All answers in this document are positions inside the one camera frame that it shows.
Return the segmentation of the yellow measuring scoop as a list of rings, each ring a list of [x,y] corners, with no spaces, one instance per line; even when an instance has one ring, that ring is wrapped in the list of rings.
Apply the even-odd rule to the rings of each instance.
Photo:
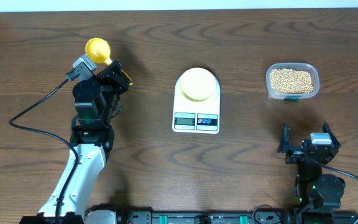
[[[85,64],[93,72],[97,69],[97,63],[104,63],[107,67],[102,70],[99,77],[118,78],[126,85],[132,86],[131,77],[122,69],[118,60],[111,59],[111,47],[107,41],[101,38],[92,38],[85,45]]]

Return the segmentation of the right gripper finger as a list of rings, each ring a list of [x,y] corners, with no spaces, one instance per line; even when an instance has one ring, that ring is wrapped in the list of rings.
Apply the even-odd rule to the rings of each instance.
[[[329,137],[331,138],[333,144],[339,144],[339,141],[331,131],[331,128],[329,127],[329,124],[327,122],[323,124],[323,132],[329,134]]]
[[[283,136],[280,140],[281,146],[289,146],[290,145],[290,135],[289,135],[290,128],[288,127],[287,123],[283,125]]]

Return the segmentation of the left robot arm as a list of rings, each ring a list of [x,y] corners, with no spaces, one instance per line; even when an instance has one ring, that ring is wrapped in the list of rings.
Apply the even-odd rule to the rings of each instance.
[[[81,62],[68,72],[74,79],[76,116],[71,121],[71,137],[64,141],[70,149],[66,167],[55,190],[34,216],[21,223],[85,223],[86,208],[94,183],[104,169],[112,150],[114,131],[111,120],[117,115],[120,95],[129,89],[130,80],[114,60],[94,73],[94,66]]]

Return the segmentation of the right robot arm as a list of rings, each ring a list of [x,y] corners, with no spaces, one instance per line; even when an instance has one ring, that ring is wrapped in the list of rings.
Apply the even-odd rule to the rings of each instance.
[[[334,223],[334,211],[341,207],[345,181],[333,174],[323,174],[324,165],[331,162],[341,144],[327,123],[321,133],[311,133],[300,146],[290,144],[290,128],[283,125],[283,137],[277,152],[285,154],[287,164],[297,166],[295,195],[300,206],[288,214],[292,223]]]

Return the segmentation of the yellow-green bowl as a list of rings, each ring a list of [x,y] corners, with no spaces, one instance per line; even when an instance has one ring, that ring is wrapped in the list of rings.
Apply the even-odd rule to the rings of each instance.
[[[215,76],[204,68],[191,68],[179,78],[179,90],[191,101],[211,98],[218,87]]]

